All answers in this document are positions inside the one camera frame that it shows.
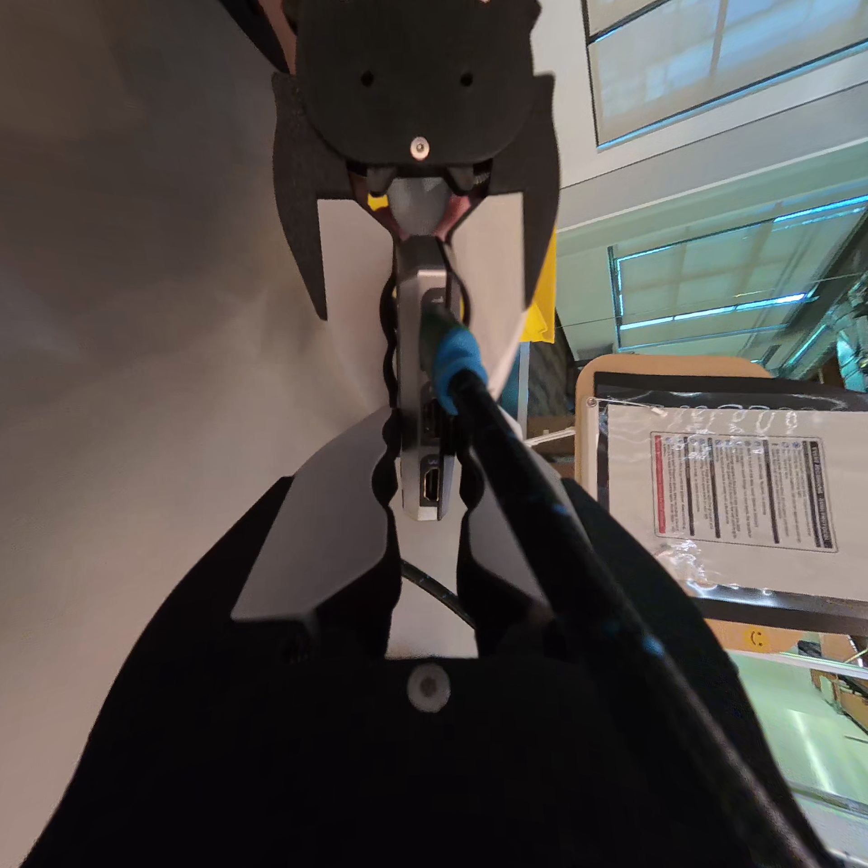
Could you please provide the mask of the yellow plastic bin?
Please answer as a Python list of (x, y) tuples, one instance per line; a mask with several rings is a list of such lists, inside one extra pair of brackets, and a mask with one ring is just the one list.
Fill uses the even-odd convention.
[(526, 340), (553, 344), (557, 313), (557, 231), (553, 230), (525, 323)]

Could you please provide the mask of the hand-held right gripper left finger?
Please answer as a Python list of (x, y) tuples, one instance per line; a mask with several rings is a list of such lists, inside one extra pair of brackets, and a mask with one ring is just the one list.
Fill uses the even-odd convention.
[(381, 562), (387, 510), (373, 476), (386, 457), (383, 431), (391, 416), (386, 406), (375, 411), (298, 469), (234, 604), (233, 621), (303, 620)]

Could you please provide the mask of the braided HDMI cable green plugs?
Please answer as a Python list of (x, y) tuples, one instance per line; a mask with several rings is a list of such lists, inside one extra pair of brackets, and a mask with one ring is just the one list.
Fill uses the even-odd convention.
[(577, 483), (552, 482), (489, 394), (476, 339), (426, 305), (421, 365), (470, 436), (553, 609), (557, 650), (594, 684), (630, 760), (744, 866), (841, 866), (800, 810), (736, 667), (667, 571)]

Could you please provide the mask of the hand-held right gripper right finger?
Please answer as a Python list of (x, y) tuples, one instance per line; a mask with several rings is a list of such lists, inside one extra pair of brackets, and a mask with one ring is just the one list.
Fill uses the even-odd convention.
[(461, 432), (459, 495), (465, 512), (458, 542), (458, 600), (473, 624), (515, 624), (551, 610), (478, 459)]

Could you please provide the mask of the instruction sheet on stand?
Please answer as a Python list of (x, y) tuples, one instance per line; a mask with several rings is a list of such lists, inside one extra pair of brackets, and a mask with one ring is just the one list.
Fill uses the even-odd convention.
[[(577, 386), (576, 460), (579, 483), (608, 513), (598, 499), (597, 472), (607, 402), (626, 401), (640, 406), (706, 407), (765, 406), (818, 410), (864, 410), (866, 396), (829, 385), (771, 377), (745, 376), (750, 363), (735, 362), (735, 376), (722, 375), (722, 361), (693, 358), (684, 373), (594, 368), (585, 385)], [(676, 585), (708, 619), (743, 623), (790, 632), (866, 636), (866, 602), (839, 598), (779, 594), (750, 589), (716, 587), (696, 590), (667, 570)]]

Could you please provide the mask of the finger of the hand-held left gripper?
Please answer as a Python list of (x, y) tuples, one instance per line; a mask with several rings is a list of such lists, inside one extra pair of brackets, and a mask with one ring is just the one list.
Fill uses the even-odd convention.
[(453, 226), (447, 254), (470, 304), (469, 329), (479, 346), (488, 391), (507, 384), (528, 316), (525, 298), (524, 195), (479, 201)]
[(319, 200), (318, 217), (331, 347), (359, 407), (379, 410), (388, 404), (380, 303), (392, 276), (393, 238), (356, 201)]

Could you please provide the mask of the clear sleeved instruction sheet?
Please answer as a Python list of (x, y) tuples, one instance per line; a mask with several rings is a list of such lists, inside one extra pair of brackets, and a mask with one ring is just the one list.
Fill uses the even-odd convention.
[(677, 580), (866, 602), (866, 411), (604, 408), (598, 499)]

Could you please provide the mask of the grey HDMI switch box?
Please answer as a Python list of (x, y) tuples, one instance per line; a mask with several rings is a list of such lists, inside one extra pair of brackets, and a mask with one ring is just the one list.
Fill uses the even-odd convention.
[(420, 360), (424, 305), (457, 318), (462, 288), (434, 236), (411, 236), (396, 248), (396, 378), (401, 418), (400, 483), (405, 513), (418, 522), (448, 513), (456, 464), (455, 424), (440, 407)]

